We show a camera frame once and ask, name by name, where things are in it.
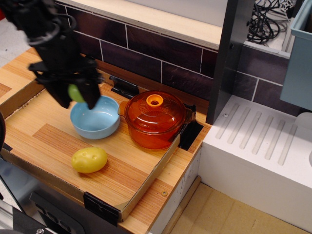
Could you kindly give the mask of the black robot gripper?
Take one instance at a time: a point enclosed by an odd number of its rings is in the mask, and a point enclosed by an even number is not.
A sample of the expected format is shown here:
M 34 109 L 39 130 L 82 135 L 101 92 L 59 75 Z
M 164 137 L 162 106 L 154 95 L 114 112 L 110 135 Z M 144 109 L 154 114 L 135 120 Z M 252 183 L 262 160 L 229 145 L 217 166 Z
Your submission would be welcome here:
M 43 35 L 28 34 L 28 44 L 33 47 L 40 62 L 32 63 L 28 69 L 35 73 L 58 75 L 60 79 L 72 79 L 75 73 L 80 79 L 76 82 L 77 98 L 93 109 L 100 98 L 98 84 L 103 78 L 96 69 L 96 62 L 80 54 L 80 44 L 73 31 L 45 32 Z M 45 84 L 49 94 L 62 106 L 68 109 L 72 99 L 68 94 L 68 84 L 50 82 Z

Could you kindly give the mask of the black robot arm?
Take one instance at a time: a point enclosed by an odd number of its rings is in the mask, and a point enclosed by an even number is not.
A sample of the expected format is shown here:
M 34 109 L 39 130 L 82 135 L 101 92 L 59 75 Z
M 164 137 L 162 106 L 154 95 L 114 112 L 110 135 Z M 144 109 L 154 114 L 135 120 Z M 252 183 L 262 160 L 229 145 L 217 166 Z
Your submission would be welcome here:
M 29 65 L 37 83 L 64 108 L 73 100 L 68 92 L 76 85 L 89 109 L 96 105 L 102 82 L 95 60 L 80 53 L 74 35 L 76 20 L 58 13 L 53 0 L 2 0 L 0 8 L 7 20 L 27 36 L 29 46 L 41 58 Z

